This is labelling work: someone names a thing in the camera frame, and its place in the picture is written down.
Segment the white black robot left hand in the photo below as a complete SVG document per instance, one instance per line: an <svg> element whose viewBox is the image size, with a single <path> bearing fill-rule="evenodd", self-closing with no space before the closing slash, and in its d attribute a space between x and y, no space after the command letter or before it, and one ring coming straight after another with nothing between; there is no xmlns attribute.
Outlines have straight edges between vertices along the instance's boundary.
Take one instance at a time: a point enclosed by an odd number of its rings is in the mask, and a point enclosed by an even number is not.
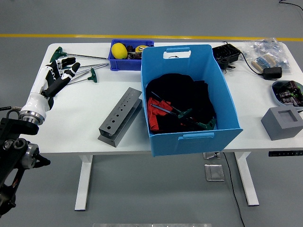
<svg viewBox="0 0 303 227"><path fill-rule="evenodd" d="M74 57L54 60L42 67L21 112L35 112L45 116L53 106L53 97L70 82L79 67Z"/></svg>

